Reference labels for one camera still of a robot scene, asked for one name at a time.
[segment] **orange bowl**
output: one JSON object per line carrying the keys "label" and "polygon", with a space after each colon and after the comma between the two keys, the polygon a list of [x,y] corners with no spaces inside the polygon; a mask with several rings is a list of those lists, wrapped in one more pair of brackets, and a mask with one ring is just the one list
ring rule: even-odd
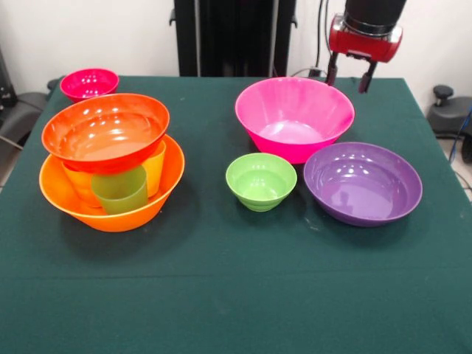
{"label": "orange bowl", "polygon": [[90,207],[79,198],[64,173],[60,159],[49,155],[39,173],[39,186],[53,206],[90,227],[106,232],[122,232],[140,227],[154,218],[184,173],[184,153],[177,142],[165,135],[167,150],[159,191],[146,206],[122,214],[107,215],[102,208]]}
{"label": "orange bowl", "polygon": [[43,129],[43,145],[67,167],[119,173],[139,166],[156,150],[169,111],[142,94],[109,94],[62,110]]}

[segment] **yellow cup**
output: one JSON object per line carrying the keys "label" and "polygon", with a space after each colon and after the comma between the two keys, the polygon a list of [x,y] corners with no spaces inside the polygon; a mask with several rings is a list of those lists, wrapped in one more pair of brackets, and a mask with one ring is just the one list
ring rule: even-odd
{"label": "yellow cup", "polygon": [[161,141],[156,151],[150,156],[149,159],[144,161],[142,166],[146,170],[147,174],[147,197],[153,197],[159,191],[159,185],[161,184],[162,165],[164,164],[166,145],[164,141]]}
{"label": "yellow cup", "polygon": [[67,167],[64,163],[62,163],[62,168],[79,198],[85,201],[90,207],[100,208],[100,202],[91,190],[92,174],[74,170]]}

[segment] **white wall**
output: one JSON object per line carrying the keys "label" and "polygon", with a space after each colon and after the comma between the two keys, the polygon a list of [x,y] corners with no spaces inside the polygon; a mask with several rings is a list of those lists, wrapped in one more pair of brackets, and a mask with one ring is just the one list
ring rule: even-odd
{"label": "white wall", "polygon": [[83,67],[178,75],[173,0],[0,0],[0,47],[19,93]]}
{"label": "white wall", "polygon": [[[292,29],[289,74],[312,66],[316,57],[319,2],[297,2],[299,28]],[[344,3],[330,0],[329,18],[341,13]],[[20,93],[44,91],[53,77],[87,66],[178,75],[176,28],[168,26],[172,8],[173,0],[0,0],[0,47]],[[472,94],[470,13],[471,0],[408,0],[399,21],[400,49],[390,63],[379,64],[375,76],[405,77],[423,109],[437,83]],[[359,77],[366,69],[366,62],[339,60],[339,76]]]}
{"label": "white wall", "polygon": [[[344,11],[345,0],[330,0],[328,18]],[[316,23],[319,2],[298,0],[299,28],[292,28],[288,74],[312,66],[316,60]],[[403,27],[400,48],[389,63],[379,63],[375,77],[404,77],[423,111],[433,102],[432,88],[445,83],[456,94],[472,95],[471,0],[407,0],[399,20]],[[320,66],[329,54],[322,37]],[[340,56],[338,76],[360,77],[368,63]]]}

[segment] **magenta bowl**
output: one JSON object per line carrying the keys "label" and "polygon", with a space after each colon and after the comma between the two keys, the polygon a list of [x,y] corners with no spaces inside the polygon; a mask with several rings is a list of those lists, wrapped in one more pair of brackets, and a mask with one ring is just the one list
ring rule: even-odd
{"label": "magenta bowl", "polygon": [[72,72],[60,82],[60,90],[73,102],[113,94],[117,90],[119,77],[107,69],[83,69]]}
{"label": "magenta bowl", "polygon": [[299,77],[275,77],[246,88],[236,115],[257,148],[304,164],[333,144],[354,121],[354,107],[338,89]]}
{"label": "magenta bowl", "polygon": [[319,205],[355,226],[380,226],[408,215],[420,203],[421,179],[390,150],[343,142],[313,154],[303,171]]}

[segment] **plastic bowl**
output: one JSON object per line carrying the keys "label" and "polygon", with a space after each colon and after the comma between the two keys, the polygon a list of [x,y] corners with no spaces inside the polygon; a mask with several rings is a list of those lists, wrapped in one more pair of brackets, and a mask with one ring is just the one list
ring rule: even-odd
{"label": "plastic bowl", "polygon": [[303,164],[353,123],[354,107],[338,89],[311,79],[275,77],[246,88],[236,115],[257,148]]}
{"label": "plastic bowl", "polygon": [[56,114],[43,129],[43,145],[72,169],[119,173],[140,165],[158,147],[170,116],[158,100],[110,94]]}
{"label": "plastic bowl", "polygon": [[305,183],[324,210],[355,226],[379,226],[408,215],[423,187],[414,168],[390,150],[361,142],[334,144],[313,154]]}
{"label": "plastic bowl", "polygon": [[296,171],[279,156],[250,153],[228,166],[226,183],[248,209],[266,212],[279,205],[295,188]]}
{"label": "plastic bowl", "polygon": [[118,87],[119,77],[107,69],[83,69],[72,72],[60,82],[60,90],[73,102],[91,97],[113,94]]}
{"label": "plastic bowl", "polygon": [[144,225],[157,215],[184,172],[184,154],[177,142],[164,136],[167,150],[159,192],[146,206],[123,214],[107,215],[102,208],[92,208],[75,193],[60,160],[52,155],[43,163],[39,174],[41,192],[54,207],[70,214],[94,229],[122,232]]}

